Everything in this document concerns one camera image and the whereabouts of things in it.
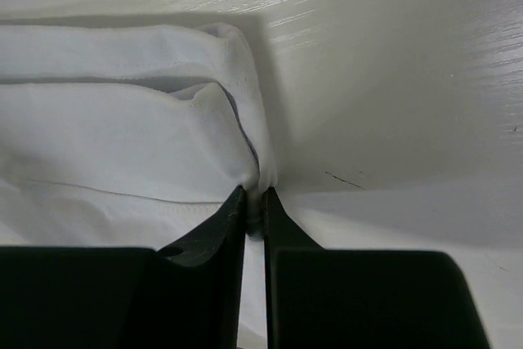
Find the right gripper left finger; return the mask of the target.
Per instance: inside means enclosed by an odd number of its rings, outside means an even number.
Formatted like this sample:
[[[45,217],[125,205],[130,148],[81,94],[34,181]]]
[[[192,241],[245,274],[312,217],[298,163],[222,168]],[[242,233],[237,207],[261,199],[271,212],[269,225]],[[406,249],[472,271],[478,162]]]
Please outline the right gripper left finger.
[[[246,193],[162,247],[2,247],[4,348],[233,348]]]

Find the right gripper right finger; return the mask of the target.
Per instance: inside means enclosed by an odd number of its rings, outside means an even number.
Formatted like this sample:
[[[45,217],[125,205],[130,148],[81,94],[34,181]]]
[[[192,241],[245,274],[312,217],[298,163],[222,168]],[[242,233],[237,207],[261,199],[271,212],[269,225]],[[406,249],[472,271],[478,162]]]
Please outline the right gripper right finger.
[[[271,348],[487,348],[467,281],[447,254],[317,244],[274,189],[262,197]]]

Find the white skirt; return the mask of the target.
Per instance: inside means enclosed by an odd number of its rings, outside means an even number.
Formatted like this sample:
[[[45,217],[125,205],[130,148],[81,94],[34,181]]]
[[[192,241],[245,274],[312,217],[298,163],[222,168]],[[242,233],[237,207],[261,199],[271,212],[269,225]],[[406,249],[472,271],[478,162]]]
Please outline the white skirt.
[[[253,55],[234,26],[1,28],[1,249],[159,250],[242,188],[237,344],[264,348],[256,220],[275,182]]]

